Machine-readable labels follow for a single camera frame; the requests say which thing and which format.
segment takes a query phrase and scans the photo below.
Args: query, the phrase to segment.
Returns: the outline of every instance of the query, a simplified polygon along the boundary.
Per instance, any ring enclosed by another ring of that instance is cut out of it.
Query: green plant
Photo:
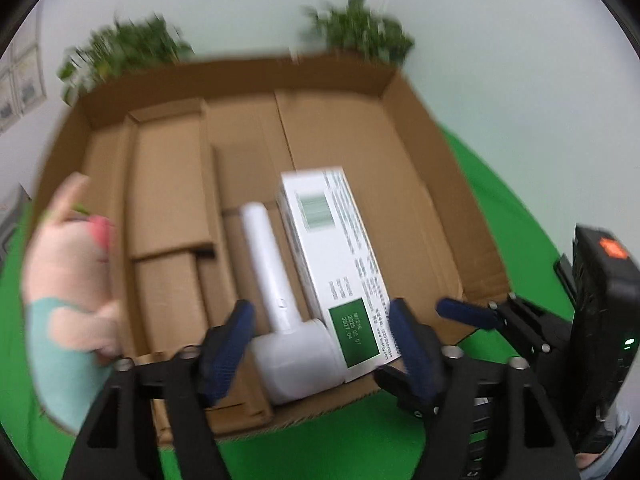
[[[62,99],[72,104],[95,86],[129,72],[172,64],[192,54],[176,29],[162,16],[133,23],[114,20],[113,27],[92,31],[89,43],[67,50],[58,77],[65,83]]]
[[[402,65],[414,38],[402,31],[398,20],[372,12],[365,0],[348,0],[344,9],[327,5],[320,13],[305,7],[314,31],[324,36],[328,48],[358,52],[365,59]]]

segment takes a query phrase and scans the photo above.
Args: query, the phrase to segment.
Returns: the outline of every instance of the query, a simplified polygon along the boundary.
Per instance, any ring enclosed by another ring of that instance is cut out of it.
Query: large open cardboard box
[[[486,304],[510,290],[474,197],[440,130],[402,75],[351,57],[220,60],[159,68],[80,99],[60,128],[34,202],[37,219],[72,171],[86,207],[113,219],[113,286],[126,353],[139,362],[200,342],[238,298],[268,331],[238,208],[271,213],[303,317],[305,299],[275,205],[283,171],[344,168],[391,297],[455,344],[443,296]],[[272,408],[246,355],[207,413],[217,434],[283,427],[376,390],[371,377]],[[156,402],[162,443],[170,430]]]

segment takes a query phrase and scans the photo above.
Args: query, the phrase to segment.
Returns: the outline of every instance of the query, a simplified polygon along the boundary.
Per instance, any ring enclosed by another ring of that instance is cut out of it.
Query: white hair dryer
[[[240,209],[244,236],[272,333],[252,340],[256,364],[272,404],[284,404],[344,382],[346,362],[319,319],[302,322],[267,209]]]

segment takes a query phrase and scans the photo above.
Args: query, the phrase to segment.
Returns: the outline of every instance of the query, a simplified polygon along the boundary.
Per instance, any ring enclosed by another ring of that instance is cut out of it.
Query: green table
[[[471,184],[521,296],[569,318],[572,306],[552,264],[558,252],[530,213],[455,136],[447,139]],[[42,414],[26,364],[20,266],[25,227],[0,279],[0,422],[38,480],[58,480],[73,439]],[[461,343],[474,357],[504,362],[513,349],[495,333],[476,332]],[[421,423],[396,408],[384,392],[304,424],[225,442],[222,454],[234,480],[411,478],[424,445]],[[161,454],[167,480],[180,478],[175,455]]]

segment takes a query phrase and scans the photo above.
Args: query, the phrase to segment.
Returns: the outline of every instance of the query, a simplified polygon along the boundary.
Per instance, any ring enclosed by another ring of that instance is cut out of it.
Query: green label
[[[362,299],[334,306],[329,309],[329,314],[347,367],[351,368],[380,353]]]

